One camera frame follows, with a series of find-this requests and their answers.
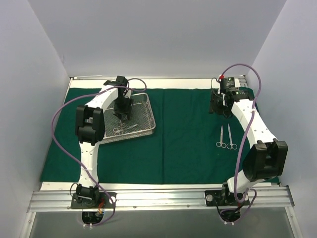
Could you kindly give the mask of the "metal mesh instrument tray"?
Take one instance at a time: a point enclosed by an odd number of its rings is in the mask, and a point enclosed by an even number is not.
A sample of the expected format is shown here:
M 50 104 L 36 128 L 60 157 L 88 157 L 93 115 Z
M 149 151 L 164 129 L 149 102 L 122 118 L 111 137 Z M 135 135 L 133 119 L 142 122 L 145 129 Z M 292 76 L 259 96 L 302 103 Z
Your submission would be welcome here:
M 133 99 L 133 104 L 130 120 L 119 120 L 113 115 L 114 103 L 104 111 L 105 135 L 101 141 L 102 144 L 147 136 L 154 133 L 156 122 L 148 95 L 146 93 L 139 93 L 132 95 L 131 98 Z M 115 135 L 113 129 L 118 127 L 120 123 L 125 123 L 126 125 L 137 124 L 137 126 L 124 131 L 122 134 Z

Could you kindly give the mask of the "steel forceps long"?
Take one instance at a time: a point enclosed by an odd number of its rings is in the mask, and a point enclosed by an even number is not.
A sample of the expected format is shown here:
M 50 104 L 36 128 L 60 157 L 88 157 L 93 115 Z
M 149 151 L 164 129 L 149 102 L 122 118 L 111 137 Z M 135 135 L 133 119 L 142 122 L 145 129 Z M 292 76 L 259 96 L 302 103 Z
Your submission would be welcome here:
M 137 126 L 137 124 L 134 124 L 134 125 L 126 125 L 125 123 L 120 123 L 120 124 L 118 125 L 118 127 L 115 127 L 115 128 L 113 129 L 113 132 L 114 132 L 115 135 L 122 134 L 124 131 L 129 130 L 129 129 L 131 129 L 131 128 L 134 128 L 134 127 L 136 127 L 136 126 Z

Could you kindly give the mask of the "steel surgical scissors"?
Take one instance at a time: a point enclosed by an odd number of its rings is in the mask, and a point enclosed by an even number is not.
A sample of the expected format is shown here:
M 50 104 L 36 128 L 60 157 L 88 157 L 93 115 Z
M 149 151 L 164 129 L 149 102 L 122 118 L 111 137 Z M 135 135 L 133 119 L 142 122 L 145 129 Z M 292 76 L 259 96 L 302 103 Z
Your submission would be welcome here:
M 223 142 L 223 126 L 220 129 L 219 141 L 216 143 L 216 146 L 219 148 L 226 148 L 226 143 Z

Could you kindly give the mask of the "steel hemostat clamp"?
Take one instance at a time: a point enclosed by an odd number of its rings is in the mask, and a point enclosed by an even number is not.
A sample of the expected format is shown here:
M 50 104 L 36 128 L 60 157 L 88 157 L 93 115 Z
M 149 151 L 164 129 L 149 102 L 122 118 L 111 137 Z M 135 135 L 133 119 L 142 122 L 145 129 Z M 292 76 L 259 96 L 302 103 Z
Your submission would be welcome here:
M 229 136 L 229 143 L 226 145 L 226 148 L 229 150 L 236 150 L 237 144 L 233 143 L 230 124 L 228 124 L 228 136 Z

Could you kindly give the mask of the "green surgical cloth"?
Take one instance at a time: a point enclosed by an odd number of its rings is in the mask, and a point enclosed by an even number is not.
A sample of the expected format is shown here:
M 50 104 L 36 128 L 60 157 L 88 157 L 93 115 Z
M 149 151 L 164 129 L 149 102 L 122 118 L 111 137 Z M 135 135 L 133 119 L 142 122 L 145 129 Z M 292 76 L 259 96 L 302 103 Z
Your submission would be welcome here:
M 59 115 L 40 180 L 77 182 L 80 148 L 75 135 L 76 108 L 90 101 L 96 89 L 72 88 Z M 236 118 L 209 113 L 209 90 L 148 89 L 156 128 L 152 135 L 99 147 L 98 177 L 102 183 L 208 184 L 234 175 L 237 150 L 219 148 L 223 140 L 239 144 L 243 129 Z

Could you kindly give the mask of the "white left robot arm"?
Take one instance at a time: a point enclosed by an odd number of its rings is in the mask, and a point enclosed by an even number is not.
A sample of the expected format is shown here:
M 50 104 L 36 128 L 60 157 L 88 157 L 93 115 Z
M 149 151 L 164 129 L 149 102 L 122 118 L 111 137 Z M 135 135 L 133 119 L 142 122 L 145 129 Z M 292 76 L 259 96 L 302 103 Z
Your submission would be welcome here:
M 76 195 L 89 208 L 99 204 L 98 149 L 105 135 L 104 111 L 114 103 L 113 115 L 119 120 L 130 119 L 133 100 L 128 89 L 129 80 L 118 76 L 115 81 L 107 80 L 98 95 L 76 109 L 75 134 L 78 137 L 81 163 Z

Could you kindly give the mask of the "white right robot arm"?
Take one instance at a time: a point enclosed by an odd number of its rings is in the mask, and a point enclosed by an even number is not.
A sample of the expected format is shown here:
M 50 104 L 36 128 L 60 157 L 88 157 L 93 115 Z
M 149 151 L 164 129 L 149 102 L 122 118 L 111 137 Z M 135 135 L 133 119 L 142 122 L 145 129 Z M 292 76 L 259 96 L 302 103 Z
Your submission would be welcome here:
M 282 175 L 288 145 L 270 132 L 256 108 L 252 93 L 236 87 L 233 77 L 220 76 L 217 82 L 219 88 L 211 91 L 210 113 L 236 117 L 244 131 L 238 146 L 238 168 L 220 192 L 221 201 L 230 205 L 239 193 Z

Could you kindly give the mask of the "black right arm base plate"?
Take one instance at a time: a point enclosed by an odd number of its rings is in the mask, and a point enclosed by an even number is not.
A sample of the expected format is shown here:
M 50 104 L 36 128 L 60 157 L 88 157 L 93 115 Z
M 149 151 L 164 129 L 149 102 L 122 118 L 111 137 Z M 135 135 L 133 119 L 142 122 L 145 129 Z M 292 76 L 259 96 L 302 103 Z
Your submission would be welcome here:
M 205 190 L 205 203 L 208 207 L 215 207 L 218 206 L 242 206 L 242 205 L 249 205 L 250 200 L 249 198 L 245 198 L 245 201 L 242 203 L 238 203 L 233 193 L 230 192 L 223 192 L 220 189 L 218 190 Z

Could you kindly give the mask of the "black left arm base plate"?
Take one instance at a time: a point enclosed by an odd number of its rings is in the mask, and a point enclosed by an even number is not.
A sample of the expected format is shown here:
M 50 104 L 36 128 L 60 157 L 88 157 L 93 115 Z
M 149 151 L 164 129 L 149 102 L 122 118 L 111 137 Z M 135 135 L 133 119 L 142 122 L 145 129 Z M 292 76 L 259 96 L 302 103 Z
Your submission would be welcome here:
M 102 208 L 112 209 L 116 203 L 117 194 L 115 192 L 110 192 L 109 194 L 114 204 L 109 199 L 109 197 L 105 195 L 104 192 L 100 192 L 97 198 L 95 199 L 81 197 L 81 196 L 78 196 L 76 193 L 73 193 L 70 208 L 71 209 L 97 209 L 99 208 L 100 204 L 103 204 Z

